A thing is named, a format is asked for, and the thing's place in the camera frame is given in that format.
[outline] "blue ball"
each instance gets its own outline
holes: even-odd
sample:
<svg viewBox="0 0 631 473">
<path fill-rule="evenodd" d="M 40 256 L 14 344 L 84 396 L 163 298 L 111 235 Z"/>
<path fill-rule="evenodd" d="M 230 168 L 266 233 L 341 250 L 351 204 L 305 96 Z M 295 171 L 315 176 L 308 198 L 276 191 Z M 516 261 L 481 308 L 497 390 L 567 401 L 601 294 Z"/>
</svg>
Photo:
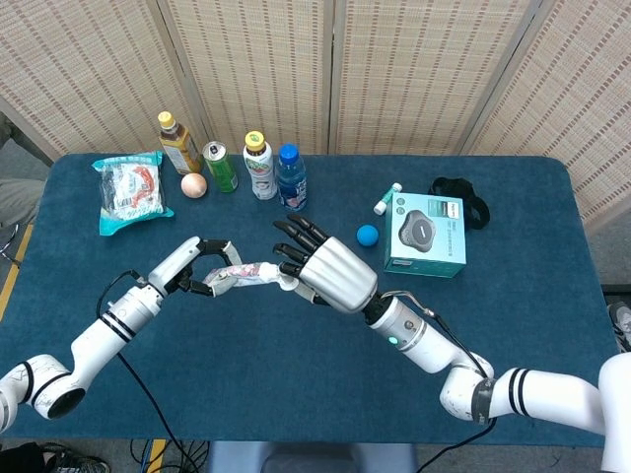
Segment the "blue ball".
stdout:
<svg viewBox="0 0 631 473">
<path fill-rule="evenodd" d="M 373 246 L 379 239 L 379 231 L 372 225 L 363 225 L 357 231 L 357 241 L 362 246 Z"/>
</svg>

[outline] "beige screen panel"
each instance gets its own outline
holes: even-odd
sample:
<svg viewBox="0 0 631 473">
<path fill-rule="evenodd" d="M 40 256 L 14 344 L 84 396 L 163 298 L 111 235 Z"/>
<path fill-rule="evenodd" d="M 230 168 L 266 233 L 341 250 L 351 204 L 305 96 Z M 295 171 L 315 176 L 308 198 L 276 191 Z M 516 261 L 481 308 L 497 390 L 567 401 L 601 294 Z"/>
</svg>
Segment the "beige screen panel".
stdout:
<svg viewBox="0 0 631 473">
<path fill-rule="evenodd" d="M 545 155 L 585 224 L 631 198 L 631 2 L 557 1 L 472 154 Z"/>
<path fill-rule="evenodd" d="M 326 153 L 328 1 L 167 2 L 213 138 L 231 152 L 260 130 L 274 150 L 294 142 L 304 153 Z"/>
<path fill-rule="evenodd" d="M 452 153 L 528 6 L 346 0 L 335 151 Z"/>
<path fill-rule="evenodd" d="M 4 1 L 0 96 L 57 156 L 160 148 L 157 115 L 192 123 L 144 2 Z"/>
</svg>

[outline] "plastic bag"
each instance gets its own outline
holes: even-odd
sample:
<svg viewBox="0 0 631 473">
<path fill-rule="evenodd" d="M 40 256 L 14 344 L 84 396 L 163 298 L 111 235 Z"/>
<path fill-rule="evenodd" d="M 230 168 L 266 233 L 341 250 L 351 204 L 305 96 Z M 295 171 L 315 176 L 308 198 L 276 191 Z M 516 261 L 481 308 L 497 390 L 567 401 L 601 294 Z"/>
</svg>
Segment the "plastic bag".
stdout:
<svg viewBox="0 0 631 473">
<path fill-rule="evenodd" d="M 164 205 L 160 183 L 162 153 L 141 153 L 96 161 L 101 174 L 101 218 L 99 233 L 111 236 L 134 222 L 171 217 Z"/>
</svg>

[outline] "teal box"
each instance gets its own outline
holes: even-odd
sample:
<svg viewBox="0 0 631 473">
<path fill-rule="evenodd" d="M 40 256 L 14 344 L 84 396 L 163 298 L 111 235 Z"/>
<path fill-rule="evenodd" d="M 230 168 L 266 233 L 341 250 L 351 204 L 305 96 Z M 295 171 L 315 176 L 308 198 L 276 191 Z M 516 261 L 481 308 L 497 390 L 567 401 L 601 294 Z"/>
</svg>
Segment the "teal box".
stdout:
<svg viewBox="0 0 631 473">
<path fill-rule="evenodd" d="M 386 271 L 451 278 L 466 264 L 462 200 L 392 194 L 386 238 Z"/>
</svg>

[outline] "robot finger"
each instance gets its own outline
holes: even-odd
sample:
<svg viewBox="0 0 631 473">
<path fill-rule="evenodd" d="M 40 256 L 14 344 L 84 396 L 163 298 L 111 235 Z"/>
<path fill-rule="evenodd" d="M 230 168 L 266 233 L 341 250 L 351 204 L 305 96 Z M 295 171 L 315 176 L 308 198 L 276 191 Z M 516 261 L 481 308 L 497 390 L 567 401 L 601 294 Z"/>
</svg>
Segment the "robot finger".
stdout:
<svg viewBox="0 0 631 473">
<path fill-rule="evenodd" d="M 293 278 L 298 278 L 300 276 L 300 272 L 303 270 L 303 266 L 300 264 L 288 263 L 287 261 L 284 261 L 278 265 L 278 270 L 283 274 L 286 274 Z"/>
<path fill-rule="evenodd" d="M 285 232 L 289 237 L 293 238 L 295 242 L 297 242 L 302 248 L 304 248 L 309 253 L 314 253 L 318 248 L 319 244 L 312 240 L 310 236 L 305 234 L 301 229 L 294 227 L 287 222 L 276 221 L 274 222 L 274 227 Z"/>
<path fill-rule="evenodd" d="M 307 234 L 319 244 L 323 244 L 325 241 L 328 240 L 328 235 L 323 232 L 316 224 L 314 224 L 310 220 L 307 220 L 305 217 L 302 217 L 298 214 L 289 214 L 287 218 L 295 224 L 298 224 L 301 229 L 305 230 Z"/>
<path fill-rule="evenodd" d="M 297 263 L 305 264 L 309 261 L 310 256 L 305 252 L 295 248 L 290 244 L 285 243 L 276 243 L 274 245 L 274 252 L 276 254 L 282 254 L 283 256 L 287 256 L 290 259 L 293 259 Z"/>
</svg>

